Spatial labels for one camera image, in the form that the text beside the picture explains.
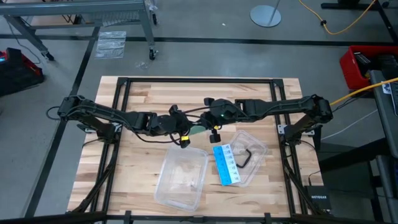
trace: butcher block tabletop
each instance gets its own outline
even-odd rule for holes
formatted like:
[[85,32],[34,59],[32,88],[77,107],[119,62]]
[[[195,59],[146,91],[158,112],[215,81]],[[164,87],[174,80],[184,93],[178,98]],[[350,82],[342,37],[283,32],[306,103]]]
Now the butcher block tabletop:
[[[96,103],[111,107],[117,80],[118,77],[102,77]],[[288,100],[302,97],[298,78],[284,78],[283,81]],[[124,87],[119,97],[118,109],[121,108],[123,93]],[[203,107],[203,99],[206,97],[224,98],[230,101],[240,98],[272,101],[269,84],[262,83],[134,82],[130,87],[126,111],[168,114],[173,104],[178,105],[183,111],[191,110]],[[200,115],[202,112],[196,111],[192,114]],[[291,114],[292,123],[302,116],[303,114]],[[245,130],[262,141],[267,145],[268,152],[247,187],[222,186],[212,149],[213,146],[228,144],[237,130]],[[190,146],[207,151],[209,161],[199,207],[194,212],[185,212],[158,204],[154,198],[162,163],[172,143],[145,143],[125,129],[121,136],[108,214],[124,215],[126,210],[130,210],[132,215],[263,217],[264,213],[270,213],[272,217],[290,217],[274,116],[268,116],[255,123],[227,125],[219,133],[221,142],[217,144],[209,142],[210,131],[190,136]],[[85,141],[96,138],[96,134],[87,134]],[[143,136],[143,138],[151,141],[170,140],[168,136],[156,138]],[[302,140],[313,144],[312,138],[304,136]],[[308,144],[300,144],[296,148],[305,185],[308,184],[308,175],[320,170],[317,154]],[[98,141],[83,148],[68,210],[77,207],[94,186],[102,150],[103,143]],[[109,148],[108,161],[111,152],[112,146]],[[313,174],[311,181],[313,185],[323,185],[320,173]],[[292,188],[296,212],[300,213],[299,197],[294,184]],[[104,187],[99,195],[98,210],[102,208],[103,196]]]

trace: plastic bag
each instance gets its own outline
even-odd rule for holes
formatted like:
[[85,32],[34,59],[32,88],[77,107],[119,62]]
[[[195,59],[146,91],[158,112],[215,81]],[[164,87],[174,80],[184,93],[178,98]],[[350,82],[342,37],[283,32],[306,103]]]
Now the plastic bag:
[[95,58],[123,58],[126,31],[100,32]]

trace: black handle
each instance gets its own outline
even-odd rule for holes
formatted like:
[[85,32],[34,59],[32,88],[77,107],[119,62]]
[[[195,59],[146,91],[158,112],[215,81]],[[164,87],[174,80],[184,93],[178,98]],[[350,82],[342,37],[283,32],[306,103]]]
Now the black handle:
[[249,162],[249,160],[250,160],[250,158],[251,158],[251,151],[249,151],[249,149],[246,149],[246,152],[248,152],[249,153],[249,157],[246,159],[246,161],[244,161],[244,164],[243,164],[243,166],[241,166],[241,165],[239,165],[239,164],[236,164],[236,166],[238,167],[238,168],[244,168],[247,164],[248,164],[248,162]]

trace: transparent plastic box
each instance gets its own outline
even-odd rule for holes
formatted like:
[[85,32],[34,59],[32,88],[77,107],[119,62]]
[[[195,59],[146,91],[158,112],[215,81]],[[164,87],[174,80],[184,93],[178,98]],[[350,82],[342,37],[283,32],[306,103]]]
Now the transparent plastic box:
[[207,164],[206,151],[171,146],[163,161],[155,200],[162,205],[195,211],[200,203]]
[[235,158],[236,164],[243,166],[246,159],[249,157],[247,149],[251,152],[251,158],[243,168],[238,168],[239,176],[241,181],[233,184],[238,187],[247,187],[250,181],[259,170],[261,164],[264,163],[265,155],[267,154],[268,147],[260,140],[251,136],[249,133],[239,130],[236,132],[231,142],[232,153]]

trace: yellow cable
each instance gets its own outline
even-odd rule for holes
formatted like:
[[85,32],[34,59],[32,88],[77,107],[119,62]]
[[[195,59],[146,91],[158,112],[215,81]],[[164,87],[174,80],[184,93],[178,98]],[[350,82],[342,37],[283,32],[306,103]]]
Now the yellow cable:
[[387,80],[387,81],[384,81],[384,82],[380,82],[380,83],[377,83],[377,84],[369,85],[369,86],[367,86],[365,88],[362,88],[360,90],[356,90],[356,91],[354,91],[354,92],[352,92],[352,93],[350,93],[350,94],[348,94],[348,95],[346,95],[344,97],[341,97],[340,99],[332,102],[330,104],[330,106],[333,106],[333,105],[335,105],[337,103],[340,103],[341,101],[343,101],[343,100],[345,100],[345,99],[347,99],[347,98],[349,98],[349,97],[351,97],[351,96],[353,96],[355,94],[361,93],[362,91],[365,91],[365,90],[368,90],[368,89],[372,89],[374,87],[381,86],[381,85],[386,84],[386,83],[396,82],[396,81],[398,81],[398,78],[393,78],[393,79],[390,79],[390,80]]
[[[323,19],[321,18],[321,16],[319,16],[318,13],[316,13],[314,10],[312,10],[311,8],[309,8],[308,6],[306,6],[301,0],[299,0],[300,3],[309,11],[311,11],[312,13],[314,13],[314,15],[316,15],[318,17],[319,20],[323,21]],[[328,30],[326,24],[323,25],[323,27],[325,28],[326,32],[328,32],[328,34],[330,35],[337,35],[337,34],[341,34],[344,31],[347,31],[349,28],[351,28],[353,25],[355,25],[355,23],[357,23],[368,11],[369,9],[372,7],[372,5],[376,2],[377,0],[373,0],[372,3],[368,6],[368,8],[365,9],[365,11],[363,11],[363,13],[353,22],[351,23],[348,27],[346,27],[345,29],[339,31],[339,32],[335,32],[332,33]]]

